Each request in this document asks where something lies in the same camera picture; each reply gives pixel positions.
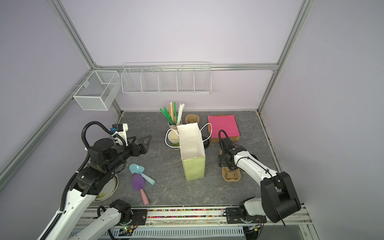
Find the single cardboard cup carrier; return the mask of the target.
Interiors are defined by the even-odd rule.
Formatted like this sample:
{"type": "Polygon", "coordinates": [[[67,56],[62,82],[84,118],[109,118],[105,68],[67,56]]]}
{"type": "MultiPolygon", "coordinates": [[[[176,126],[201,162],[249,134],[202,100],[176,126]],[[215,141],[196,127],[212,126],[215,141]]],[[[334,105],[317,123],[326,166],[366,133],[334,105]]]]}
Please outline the single cardboard cup carrier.
{"type": "Polygon", "coordinates": [[[242,177],[240,169],[231,171],[230,168],[227,167],[223,151],[220,151],[219,154],[219,167],[222,169],[223,179],[227,182],[238,182],[242,177]]]}

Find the painted paper gift bag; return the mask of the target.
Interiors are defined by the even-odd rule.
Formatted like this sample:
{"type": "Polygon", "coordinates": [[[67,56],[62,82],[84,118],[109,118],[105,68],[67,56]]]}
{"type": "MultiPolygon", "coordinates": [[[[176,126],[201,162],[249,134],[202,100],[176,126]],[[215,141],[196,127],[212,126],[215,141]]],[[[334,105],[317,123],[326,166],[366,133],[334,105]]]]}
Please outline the painted paper gift bag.
{"type": "Polygon", "coordinates": [[[205,176],[206,154],[204,143],[209,139],[210,137],[207,137],[205,140],[203,139],[202,129],[199,128],[198,123],[179,125],[176,130],[168,129],[165,143],[170,148],[180,150],[187,182],[202,179],[205,176]],[[169,144],[171,142],[169,139],[171,133],[176,134],[178,137],[178,146],[169,144]]]}

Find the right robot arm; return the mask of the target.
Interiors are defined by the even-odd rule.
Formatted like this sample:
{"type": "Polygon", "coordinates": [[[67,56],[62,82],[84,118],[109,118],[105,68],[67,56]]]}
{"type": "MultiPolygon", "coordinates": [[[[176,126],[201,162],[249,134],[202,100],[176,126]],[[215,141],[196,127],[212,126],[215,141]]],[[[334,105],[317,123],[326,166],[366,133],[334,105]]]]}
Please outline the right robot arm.
{"type": "Polygon", "coordinates": [[[255,155],[235,144],[224,130],[219,130],[219,145],[222,151],[219,159],[224,161],[225,167],[230,172],[243,170],[261,189],[260,198],[248,198],[240,203],[238,209],[243,222],[265,216],[277,223],[301,210],[301,201],[288,173],[262,164],[255,155]]]}

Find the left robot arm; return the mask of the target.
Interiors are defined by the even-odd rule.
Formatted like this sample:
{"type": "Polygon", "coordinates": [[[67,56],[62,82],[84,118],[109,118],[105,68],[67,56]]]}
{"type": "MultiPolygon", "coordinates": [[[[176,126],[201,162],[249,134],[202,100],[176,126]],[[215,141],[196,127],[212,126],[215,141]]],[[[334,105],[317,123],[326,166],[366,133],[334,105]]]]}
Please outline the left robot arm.
{"type": "MultiPolygon", "coordinates": [[[[139,157],[149,151],[152,136],[142,138],[126,136],[122,124],[111,129],[98,121],[87,123],[81,133],[87,156],[79,169],[71,176],[61,197],[59,209],[40,240],[66,240],[88,206],[100,195],[105,185],[121,172],[130,157],[139,157]]],[[[146,223],[147,213],[132,210],[123,200],[112,202],[109,208],[98,207],[98,217],[75,240],[97,240],[116,225],[129,227],[133,232],[146,223]]]]}

